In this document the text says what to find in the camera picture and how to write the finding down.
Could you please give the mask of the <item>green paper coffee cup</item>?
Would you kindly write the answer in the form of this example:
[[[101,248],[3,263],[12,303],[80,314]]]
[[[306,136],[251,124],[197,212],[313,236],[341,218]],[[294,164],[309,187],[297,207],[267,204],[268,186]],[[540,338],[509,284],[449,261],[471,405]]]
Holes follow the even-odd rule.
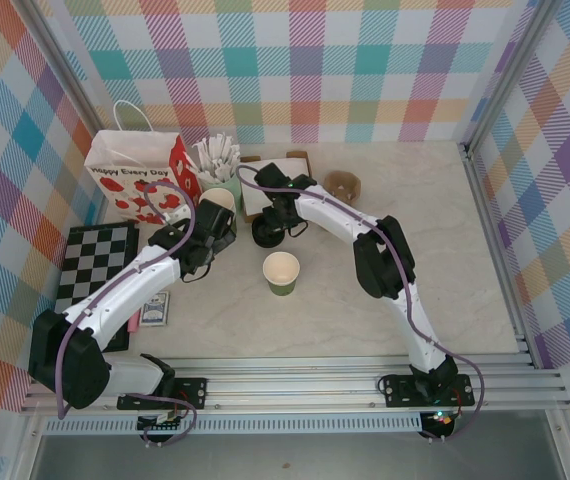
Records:
[[[270,291],[277,296],[287,296],[294,291],[300,263],[291,253],[274,252],[264,260],[262,271]]]
[[[227,189],[224,188],[210,188],[204,191],[200,196],[200,201],[208,200],[224,208],[227,208],[233,213],[233,219],[231,223],[231,231],[237,233],[236,224],[236,202],[234,195]]]

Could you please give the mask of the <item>brown cardboard cup carrier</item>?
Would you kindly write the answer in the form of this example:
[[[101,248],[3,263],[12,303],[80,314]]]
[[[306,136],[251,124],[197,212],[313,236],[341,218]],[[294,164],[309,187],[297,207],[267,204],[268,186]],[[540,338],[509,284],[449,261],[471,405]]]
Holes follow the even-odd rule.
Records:
[[[336,199],[353,206],[361,194],[361,180],[351,172],[334,170],[323,182],[324,189]]]

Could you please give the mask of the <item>white red poppy gift bag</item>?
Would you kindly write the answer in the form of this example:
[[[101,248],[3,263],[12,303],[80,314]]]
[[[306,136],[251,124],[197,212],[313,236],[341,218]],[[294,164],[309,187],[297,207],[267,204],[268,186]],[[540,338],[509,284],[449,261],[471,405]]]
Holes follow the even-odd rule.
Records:
[[[142,119],[145,131],[98,131],[85,168],[121,218],[160,225],[187,198],[197,204],[201,188],[181,135],[156,131]]]

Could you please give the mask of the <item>cardboard box white inside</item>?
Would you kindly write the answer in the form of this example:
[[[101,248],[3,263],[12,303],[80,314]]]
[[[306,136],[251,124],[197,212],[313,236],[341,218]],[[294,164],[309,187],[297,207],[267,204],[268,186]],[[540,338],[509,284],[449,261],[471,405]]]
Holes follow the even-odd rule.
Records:
[[[281,158],[262,159],[259,156],[246,156],[241,158],[243,165],[249,165],[258,170],[270,163],[274,163],[281,172],[295,178],[300,174],[310,176],[312,174],[308,154],[305,151],[290,151]],[[244,184],[242,187],[242,197],[244,203],[244,218],[246,223],[251,223],[256,216],[262,213],[262,209],[270,202],[266,194],[257,189],[250,188]]]

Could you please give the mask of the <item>pale green straw holder cup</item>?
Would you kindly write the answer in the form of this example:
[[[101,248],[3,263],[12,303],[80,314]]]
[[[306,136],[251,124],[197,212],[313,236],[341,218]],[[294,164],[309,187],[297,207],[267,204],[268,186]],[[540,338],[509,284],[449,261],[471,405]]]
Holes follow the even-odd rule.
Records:
[[[236,210],[239,211],[241,209],[242,207],[241,185],[240,181],[238,180],[235,174],[232,174],[231,177],[226,181],[216,180],[208,173],[199,173],[197,175],[197,178],[201,190],[203,192],[212,188],[225,189],[233,195]]]

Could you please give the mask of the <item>blue playing card deck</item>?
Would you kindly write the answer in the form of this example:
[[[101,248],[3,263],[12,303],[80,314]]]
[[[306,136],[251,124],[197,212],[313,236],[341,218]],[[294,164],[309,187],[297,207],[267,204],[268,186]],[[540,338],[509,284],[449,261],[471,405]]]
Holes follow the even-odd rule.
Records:
[[[140,327],[162,327],[167,324],[170,293],[160,291],[151,297],[140,309]]]

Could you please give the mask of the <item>black silver chessboard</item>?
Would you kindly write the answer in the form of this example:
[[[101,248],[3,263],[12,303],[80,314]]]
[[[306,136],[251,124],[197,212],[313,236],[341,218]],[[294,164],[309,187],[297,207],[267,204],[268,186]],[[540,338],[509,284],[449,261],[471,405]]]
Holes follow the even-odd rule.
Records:
[[[55,312],[84,300],[122,271],[136,257],[138,240],[133,222],[71,228]]]

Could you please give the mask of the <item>left controller circuit board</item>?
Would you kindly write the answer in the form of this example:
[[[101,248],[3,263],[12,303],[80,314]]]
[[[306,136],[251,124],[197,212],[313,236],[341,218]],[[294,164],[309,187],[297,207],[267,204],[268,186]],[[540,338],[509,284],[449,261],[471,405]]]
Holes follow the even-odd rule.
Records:
[[[140,431],[172,432],[178,430],[181,421],[182,417],[180,415],[174,416],[169,413],[141,415],[137,417],[136,428]]]

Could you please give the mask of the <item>controller circuit board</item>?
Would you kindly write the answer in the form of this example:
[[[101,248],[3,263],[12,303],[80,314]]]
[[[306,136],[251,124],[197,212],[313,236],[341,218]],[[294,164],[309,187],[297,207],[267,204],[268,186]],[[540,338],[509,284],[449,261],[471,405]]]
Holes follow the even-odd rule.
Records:
[[[422,432],[436,437],[453,433],[458,414],[451,411],[435,411],[421,414]]]
[[[169,413],[141,415],[137,417],[136,428],[140,431],[172,432],[178,430],[181,421],[182,417],[180,415],[174,416]]]

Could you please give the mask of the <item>right controller circuit board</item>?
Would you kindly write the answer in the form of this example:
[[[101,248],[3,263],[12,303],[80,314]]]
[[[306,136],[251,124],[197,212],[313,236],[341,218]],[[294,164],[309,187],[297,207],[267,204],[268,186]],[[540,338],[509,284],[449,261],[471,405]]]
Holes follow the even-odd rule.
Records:
[[[453,433],[458,414],[451,411],[435,411],[421,414],[422,432],[436,437]]]

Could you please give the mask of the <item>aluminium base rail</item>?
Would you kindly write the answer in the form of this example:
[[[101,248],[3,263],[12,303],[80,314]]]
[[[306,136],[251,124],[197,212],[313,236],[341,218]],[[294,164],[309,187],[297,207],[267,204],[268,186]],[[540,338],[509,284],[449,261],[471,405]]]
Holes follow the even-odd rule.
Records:
[[[476,354],[469,375],[484,410],[546,410],[570,406],[561,374],[538,369],[526,352]],[[209,413],[361,412],[381,410],[379,377],[409,373],[403,356],[171,359],[179,377],[207,379]]]

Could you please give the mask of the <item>aluminium frame post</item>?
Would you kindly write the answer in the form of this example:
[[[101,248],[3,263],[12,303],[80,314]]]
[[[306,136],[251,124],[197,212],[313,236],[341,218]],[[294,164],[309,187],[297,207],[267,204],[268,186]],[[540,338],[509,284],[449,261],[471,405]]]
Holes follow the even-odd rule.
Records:
[[[65,0],[15,0],[91,133],[114,126],[113,101]]]
[[[502,21],[471,105],[456,133],[461,150],[474,155],[497,121],[500,109],[521,78],[534,50],[563,0],[514,0]]]

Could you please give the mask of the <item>aluminium side rail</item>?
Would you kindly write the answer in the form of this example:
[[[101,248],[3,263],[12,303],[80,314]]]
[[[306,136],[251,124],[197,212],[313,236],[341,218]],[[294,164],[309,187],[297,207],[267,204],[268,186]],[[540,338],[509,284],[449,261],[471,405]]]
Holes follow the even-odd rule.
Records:
[[[493,222],[490,203],[480,180],[473,155],[468,152],[464,144],[459,144],[458,149],[514,332],[517,336],[524,339],[532,364],[536,368],[542,368],[541,359],[525,320],[515,283],[510,276],[507,257],[503,251],[502,239],[497,226]]]

